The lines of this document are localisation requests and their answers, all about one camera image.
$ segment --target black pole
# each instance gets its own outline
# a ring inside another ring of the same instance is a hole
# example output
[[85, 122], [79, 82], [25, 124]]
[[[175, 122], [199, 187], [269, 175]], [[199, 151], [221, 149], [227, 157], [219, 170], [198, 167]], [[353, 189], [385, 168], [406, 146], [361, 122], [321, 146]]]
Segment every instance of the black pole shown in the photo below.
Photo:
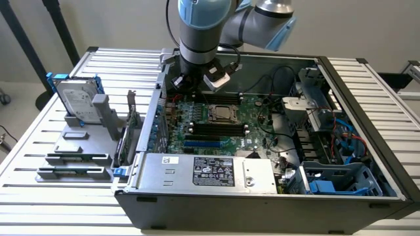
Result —
[[78, 57], [77, 50], [74, 47], [70, 32], [67, 31], [63, 17], [61, 14], [58, 0], [41, 0], [41, 1], [49, 12], [54, 27], [58, 31], [58, 35], [63, 44], [66, 54], [70, 58], [73, 66], [75, 66], [77, 62], [79, 61], [79, 57]]
[[14, 15], [13, 9], [9, 5], [7, 0], [0, 0], [0, 12], [2, 14], [2, 17], [5, 19], [5, 22], [13, 32], [13, 35], [15, 37], [15, 40], [19, 44], [21, 49], [23, 50], [23, 53], [26, 55], [26, 58], [30, 62], [30, 65], [34, 69], [34, 72], [39, 78], [41, 84], [43, 85], [45, 88], [45, 92], [37, 97], [35, 100], [35, 107], [38, 110], [42, 109], [42, 107], [45, 106], [49, 98], [53, 95], [53, 91], [51, 88], [46, 82], [46, 72], [45, 72], [45, 68], [42, 66], [41, 60], [38, 58], [38, 55], [33, 49], [33, 46], [30, 44], [30, 41], [27, 39], [27, 36], [25, 34], [23, 29], [21, 28], [21, 25], [18, 23], [17, 17]]

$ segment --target power supply label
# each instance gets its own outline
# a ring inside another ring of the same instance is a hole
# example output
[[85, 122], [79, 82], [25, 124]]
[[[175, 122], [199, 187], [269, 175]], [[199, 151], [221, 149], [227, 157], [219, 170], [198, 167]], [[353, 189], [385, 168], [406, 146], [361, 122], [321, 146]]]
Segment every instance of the power supply label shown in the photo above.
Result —
[[191, 183], [199, 186], [234, 187], [233, 159], [194, 157]]

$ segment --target robotic arm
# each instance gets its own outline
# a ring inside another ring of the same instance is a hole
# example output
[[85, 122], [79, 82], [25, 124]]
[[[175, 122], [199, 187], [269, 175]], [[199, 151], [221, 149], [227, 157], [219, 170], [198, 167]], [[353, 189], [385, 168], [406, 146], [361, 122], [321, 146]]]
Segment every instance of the robotic arm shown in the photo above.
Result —
[[239, 61], [222, 67], [214, 58], [217, 47], [243, 43], [277, 51], [294, 25], [290, 0], [178, 0], [179, 71], [175, 89], [195, 88], [203, 80], [211, 91], [229, 81]]

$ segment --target white wall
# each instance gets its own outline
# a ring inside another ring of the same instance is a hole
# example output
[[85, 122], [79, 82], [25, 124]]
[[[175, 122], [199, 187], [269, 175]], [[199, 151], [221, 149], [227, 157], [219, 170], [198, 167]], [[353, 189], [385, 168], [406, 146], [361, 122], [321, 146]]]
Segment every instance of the white wall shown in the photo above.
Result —
[[[382, 72], [420, 59], [418, 0], [293, 0], [297, 24], [279, 53], [365, 58]], [[10, 4], [46, 71], [71, 65], [41, 0]], [[79, 55], [87, 46], [173, 47], [165, 27], [165, 0], [59, 0]], [[178, 36], [175, 0], [170, 24]], [[261, 52], [251, 46], [245, 51]], [[37, 82], [15, 39], [0, 17], [0, 80]]]

